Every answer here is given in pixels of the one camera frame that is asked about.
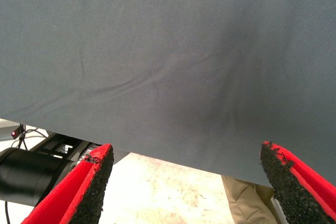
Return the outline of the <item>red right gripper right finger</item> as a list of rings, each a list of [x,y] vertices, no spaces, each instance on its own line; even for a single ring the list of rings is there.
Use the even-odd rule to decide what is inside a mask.
[[[292,152],[263,142],[260,161],[287,223],[335,223],[335,186]]]

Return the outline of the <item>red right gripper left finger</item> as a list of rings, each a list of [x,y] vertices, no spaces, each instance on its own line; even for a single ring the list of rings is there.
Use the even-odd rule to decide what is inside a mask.
[[[111,144],[95,148],[23,223],[98,223],[113,162]]]

